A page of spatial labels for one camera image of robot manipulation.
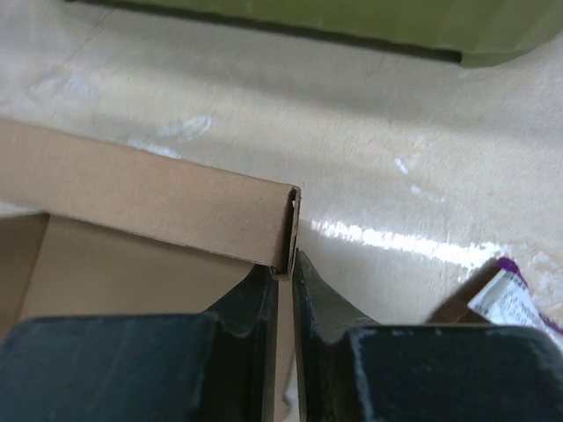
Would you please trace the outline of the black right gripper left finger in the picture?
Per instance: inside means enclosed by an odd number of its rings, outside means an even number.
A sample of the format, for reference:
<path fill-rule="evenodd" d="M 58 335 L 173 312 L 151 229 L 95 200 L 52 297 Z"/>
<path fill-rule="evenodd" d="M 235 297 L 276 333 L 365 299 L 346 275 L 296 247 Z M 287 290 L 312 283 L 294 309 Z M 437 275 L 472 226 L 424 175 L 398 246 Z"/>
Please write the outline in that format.
<path fill-rule="evenodd" d="M 278 284 L 195 314 L 37 317 L 1 346 L 4 421 L 271 421 Z"/>

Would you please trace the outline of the brown cardboard box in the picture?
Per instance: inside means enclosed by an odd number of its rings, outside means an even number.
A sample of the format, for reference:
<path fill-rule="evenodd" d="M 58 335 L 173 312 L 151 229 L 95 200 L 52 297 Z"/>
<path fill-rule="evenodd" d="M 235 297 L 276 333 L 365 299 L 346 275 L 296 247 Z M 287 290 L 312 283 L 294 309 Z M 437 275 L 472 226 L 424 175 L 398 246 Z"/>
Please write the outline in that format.
<path fill-rule="evenodd" d="M 1 199 L 1 346 L 37 317 L 200 313 L 264 266 L 284 419 L 297 187 L 2 119 Z"/>

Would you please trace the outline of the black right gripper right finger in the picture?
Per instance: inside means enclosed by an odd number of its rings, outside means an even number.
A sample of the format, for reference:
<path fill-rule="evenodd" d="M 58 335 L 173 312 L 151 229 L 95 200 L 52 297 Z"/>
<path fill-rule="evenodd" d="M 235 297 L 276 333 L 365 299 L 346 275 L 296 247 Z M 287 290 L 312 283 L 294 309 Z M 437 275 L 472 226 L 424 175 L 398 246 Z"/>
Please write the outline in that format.
<path fill-rule="evenodd" d="M 383 325 L 303 252 L 293 275 L 303 421 L 559 421 L 562 354 L 520 325 Z"/>

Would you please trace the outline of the brown snack wrapper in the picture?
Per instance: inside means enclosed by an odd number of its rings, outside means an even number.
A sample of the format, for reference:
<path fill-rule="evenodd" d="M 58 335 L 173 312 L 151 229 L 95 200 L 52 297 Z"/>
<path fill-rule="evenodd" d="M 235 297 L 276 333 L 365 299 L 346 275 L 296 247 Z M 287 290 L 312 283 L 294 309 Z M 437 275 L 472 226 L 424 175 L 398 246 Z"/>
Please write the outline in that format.
<path fill-rule="evenodd" d="M 509 258 L 490 260 L 429 317 L 436 324 L 498 324 L 535 328 L 562 341 L 562 326 L 532 301 L 528 283 Z"/>

